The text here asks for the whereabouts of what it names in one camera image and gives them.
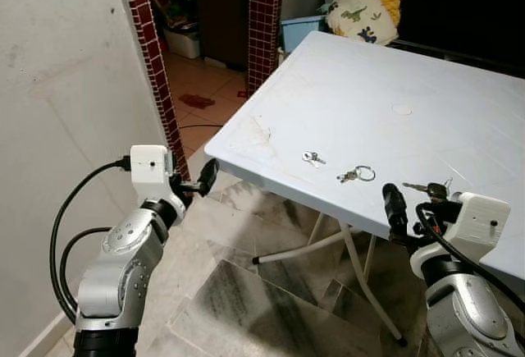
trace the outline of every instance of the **table leg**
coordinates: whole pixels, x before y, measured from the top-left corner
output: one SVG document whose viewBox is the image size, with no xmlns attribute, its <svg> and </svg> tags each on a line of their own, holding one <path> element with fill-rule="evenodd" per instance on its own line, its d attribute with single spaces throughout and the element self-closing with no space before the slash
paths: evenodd
<svg viewBox="0 0 525 357">
<path fill-rule="evenodd" d="M 319 216 L 317 217 L 315 226 L 313 226 L 312 233 L 310 234 L 310 238 L 308 239 L 308 243 L 306 244 L 306 246 L 310 246 L 317 239 L 317 235 L 319 234 L 319 231 L 321 230 L 321 223 L 324 218 L 325 218 L 325 214 L 319 213 Z"/>
<path fill-rule="evenodd" d="M 328 236 L 323 240 L 319 240 L 311 245 L 303 246 L 302 248 L 287 250 L 286 252 L 268 254 L 266 256 L 254 257 L 252 262 L 254 264 L 269 263 L 271 261 L 277 261 L 282 259 L 289 259 L 291 257 L 297 257 L 301 254 L 313 252 L 314 250 L 324 248 L 325 246 L 336 243 L 338 240 L 343 240 L 343 234 L 339 231 L 332 236 Z"/>
<path fill-rule="evenodd" d="M 368 282 L 368 274 L 372 266 L 372 259 L 374 257 L 374 248 L 376 247 L 376 236 L 370 237 L 370 245 L 368 245 L 367 261 L 364 262 L 363 276 L 364 280 Z"/>
<path fill-rule="evenodd" d="M 363 293 L 368 298 L 368 301 L 370 301 L 370 304 L 376 310 L 377 314 L 379 315 L 383 323 L 386 325 L 388 330 L 392 333 L 392 335 L 397 340 L 397 342 L 401 346 L 406 346 L 407 341 L 401 335 L 401 332 L 399 332 L 395 324 L 392 322 L 392 320 L 390 319 L 388 314 L 385 312 L 383 307 L 376 300 L 375 295 L 372 293 L 372 291 L 368 287 L 367 281 L 365 280 L 364 275 L 363 275 L 363 269 L 361 268 L 361 263 L 359 262 L 358 251 L 355 249 L 354 238 L 352 237 L 352 233 L 350 232 L 350 228 L 348 224 L 345 224 L 339 221 L 339 225 L 341 227 L 341 233 L 343 234 L 343 239 L 345 240 L 345 243 L 346 243 L 346 248 L 348 249 L 348 253 L 350 255 L 350 260 L 352 261 L 352 265 L 354 265 L 355 276 L 358 279 L 359 285 L 361 286 Z"/>
</svg>

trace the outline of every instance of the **white table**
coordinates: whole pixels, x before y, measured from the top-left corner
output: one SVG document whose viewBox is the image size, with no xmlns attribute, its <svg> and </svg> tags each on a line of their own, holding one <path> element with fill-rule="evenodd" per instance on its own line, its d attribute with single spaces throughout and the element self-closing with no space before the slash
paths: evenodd
<svg viewBox="0 0 525 357">
<path fill-rule="evenodd" d="M 524 117 L 523 80 L 313 32 L 205 152 L 223 171 L 381 238 L 389 235 L 385 183 L 404 193 L 413 224 L 427 197 L 401 182 L 452 177 L 451 191 L 510 203 L 482 264 L 523 289 Z M 304 162 L 308 150 L 326 165 Z M 336 180 L 359 164 L 373 167 L 376 180 Z"/>
</svg>

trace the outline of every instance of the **orange floor tile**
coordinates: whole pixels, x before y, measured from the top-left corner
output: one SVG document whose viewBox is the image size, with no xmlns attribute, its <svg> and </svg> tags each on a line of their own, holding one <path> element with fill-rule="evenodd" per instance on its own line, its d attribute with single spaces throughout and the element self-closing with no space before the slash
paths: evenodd
<svg viewBox="0 0 525 357">
<path fill-rule="evenodd" d="M 246 90 L 243 73 L 207 66 L 201 58 L 187 59 L 169 52 L 163 57 L 179 127 L 223 125 L 244 103 L 245 98 L 237 96 L 239 91 Z M 215 104 L 205 109 L 191 107 L 179 100 L 184 94 L 211 98 Z M 216 127 L 182 129 L 186 157 L 206 144 L 218 130 Z"/>
</svg>

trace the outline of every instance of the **red tile column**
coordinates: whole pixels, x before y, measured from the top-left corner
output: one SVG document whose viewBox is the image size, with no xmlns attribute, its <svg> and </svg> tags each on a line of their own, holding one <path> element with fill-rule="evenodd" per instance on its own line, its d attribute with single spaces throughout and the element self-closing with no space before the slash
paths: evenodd
<svg viewBox="0 0 525 357">
<path fill-rule="evenodd" d="M 149 0 L 128 0 L 128 3 L 167 143 L 176 156 L 178 171 L 184 179 L 188 179 L 188 164 L 180 140 L 179 126 L 177 125 L 175 108 L 171 101 L 170 86 L 167 81 Z"/>
<path fill-rule="evenodd" d="M 249 0 L 248 91 L 249 95 L 277 68 L 277 35 L 282 0 Z"/>
</svg>

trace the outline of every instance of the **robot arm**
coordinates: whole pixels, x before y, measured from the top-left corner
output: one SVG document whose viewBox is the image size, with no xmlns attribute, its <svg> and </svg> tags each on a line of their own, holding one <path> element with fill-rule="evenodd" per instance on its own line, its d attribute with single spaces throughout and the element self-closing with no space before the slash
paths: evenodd
<svg viewBox="0 0 525 357">
<path fill-rule="evenodd" d="M 113 227 L 80 281 L 74 356 L 133 356 L 148 283 L 162 258 L 170 227 L 191 203 L 187 192 L 205 195 L 218 165 L 210 161 L 197 183 L 184 183 L 163 146 L 131 148 L 131 180 L 139 208 Z"/>
<path fill-rule="evenodd" d="M 420 224 L 414 231 L 421 238 L 407 236 L 406 204 L 395 185 L 385 185 L 383 196 L 390 239 L 408 247 L 414 274 L 428 285 L 427 325 L 443 355 L 523 356 L 512 323 L 486 281 L 451 257 Z M 507 203 L 473 193 L 458 195 L 458 201 L 430 196 L 430 203 L 418 205 L 418 215 L 431 213 L 432 229 L 469 260 L 478 263 L 496 246 L 510 213 Z"/>
</svg>

